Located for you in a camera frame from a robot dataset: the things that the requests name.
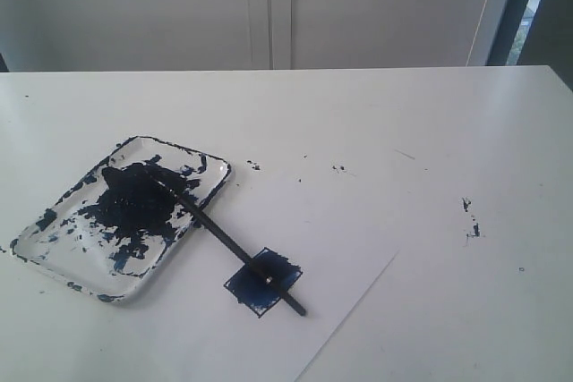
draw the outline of blue painted square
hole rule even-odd
[[[300,267],[290,264],[286,257],[269,248],[264,248],[253,259],[265,273],[272,276],[285,290],[293,286],[303,273]],[[233,293],[239,303],[246,305],[259,318],[280,300],[278,293],[246,265],[241,267],[225,283],[225,288]]]

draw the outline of white tray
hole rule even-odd
[[[181,205],[141,182],[150,169],[178,173],[181,191],[202,208],[231,173],[221,158],[151,137],[130,138],[14,239],[12,254],[102,301],[131,296],[192,224]],[[117,175],[120,188],[113,185]]]

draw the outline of paint tray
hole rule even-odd
[[[12,254],[102,301],[129,297],[193,222],[178,203],[145,194],[137,181],[147,169],[174,174],[183,181],[182,192],[201,208],[231,173],[231,166],[221,158],[151,137],[130,138],[14,239]],[[123,181],[117,189],[110,182],[114,172],[134,173],[130,176],[134,182]],[[117,205],[134,212],[117,212]]]

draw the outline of white cabinet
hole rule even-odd
[[[505,0],[0,0],[14,71],[483,64]]]

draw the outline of white table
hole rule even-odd
[[[356,181],[340,222],[377,213],[401,250],[301,380],[570,381],[572,119],[546,67],[0,75],[0,245],[130,135],[235,162],[241,186],[212,210],[231,224],[239,193],[264,196],[244,160],[286,174],[305,154]],[[30,179],[39,168],[56,174]],[[114,310],[0,257],[0,379],[177,380]]]

